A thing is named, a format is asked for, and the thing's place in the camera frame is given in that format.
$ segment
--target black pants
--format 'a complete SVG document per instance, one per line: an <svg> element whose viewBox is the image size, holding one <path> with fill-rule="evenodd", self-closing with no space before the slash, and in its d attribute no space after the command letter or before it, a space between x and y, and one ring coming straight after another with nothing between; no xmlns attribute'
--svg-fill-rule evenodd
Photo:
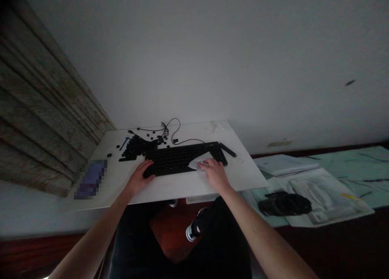
<svg viewBox="0 0 389 279"><path fill-rule="evenodd" d="M127 206L116 230L110 279L251 278L249 248L221 197L205 212L207 229L189 256L174 265L164 255L149 220L168 201Z"/></svg>

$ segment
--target black keyboard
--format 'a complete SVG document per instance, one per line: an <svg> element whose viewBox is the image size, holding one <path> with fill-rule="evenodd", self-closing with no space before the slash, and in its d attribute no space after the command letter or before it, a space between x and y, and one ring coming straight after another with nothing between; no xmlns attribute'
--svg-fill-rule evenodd
<svg viewBox="0 0 389 279"><path fill-rule="evenodd" d="M154 164L146 169L143 176L147 178L153 174L165 176L195 171L188 167L189 163L207 152L210 152L215 160L221 161L224 166L228 164L218 142L155 149L146 152L145 159L152 160Z"/></svg>

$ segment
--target wall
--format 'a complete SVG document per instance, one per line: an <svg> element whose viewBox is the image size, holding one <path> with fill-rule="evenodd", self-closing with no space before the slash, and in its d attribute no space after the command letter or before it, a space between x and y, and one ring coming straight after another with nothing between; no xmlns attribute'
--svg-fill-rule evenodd
<svg viewBox="0 0 389 279"><path fill-rule="evenodd" d="M62 198L0 181L0 239L87 231L105 209L58 212Z"/></svg>
<svg viewBox="0 0 389 279"><path fill-rule="evenodd" d="M118 128L227 119L252 154L388 137L388 0L27 1Z"/></svg>

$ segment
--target pixelated phone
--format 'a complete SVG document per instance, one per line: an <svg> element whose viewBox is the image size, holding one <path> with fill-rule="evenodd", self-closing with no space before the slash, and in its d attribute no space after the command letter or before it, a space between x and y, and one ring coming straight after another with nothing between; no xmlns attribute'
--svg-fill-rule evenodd
<svg viewBox="0 0 389 279"><path fill-rule="evenodd" d="M90 199L95 196L106 169L106 160L93 161L89 164L80 175L81 182L74 193L74 198Z"/></svg>

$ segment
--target white desk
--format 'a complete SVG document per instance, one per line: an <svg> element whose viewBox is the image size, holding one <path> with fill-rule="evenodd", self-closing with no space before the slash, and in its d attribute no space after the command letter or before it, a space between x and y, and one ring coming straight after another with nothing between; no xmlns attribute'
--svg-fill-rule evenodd
<svg viewBox="0 0 389 279"><path fill-rule="evenodd" d="M166 140L167 144L162 144L158 148L165 148L167 145L175 146L171 144L171 134L177 130L178 124L169 125L168 128L169 136L168 140ZM161 127L150 127L147 129L161 129ZM150 137L156 138L157 135L161 135L161 131L157 131L155 134L148 131L138 131L136 129L132 129L132 131L145 140L150 140ZM106 159L108 161L107 172L97 195L90 200L74 200L74 191L77 189L75 186L61 205L61 211L86 210L111 206L124 189L135 168L144 161L143 156L138 156L135 161L119 162L119 158L121 158L126 146L121 151L116 146L122 146L126 137L132 137L132 134L128 133L127 130L108 131L105 133L91 157L91 159ZM179 131L174 135L174 138L178 138L179 142L190 138L200 139L204 142L218 141L238 154L244 161L243 163L237 158L230 156L227 152L224 152L228 161L228 165L225 167L226 174L235 190L241 191L269 186L227 121L182 124ZM197 143L198 141L188 141L182 144L182 146ZM161 201L214 193L213 188L207 182L200 179L198 172L186 172L156 177L130 203Z"/></svg>

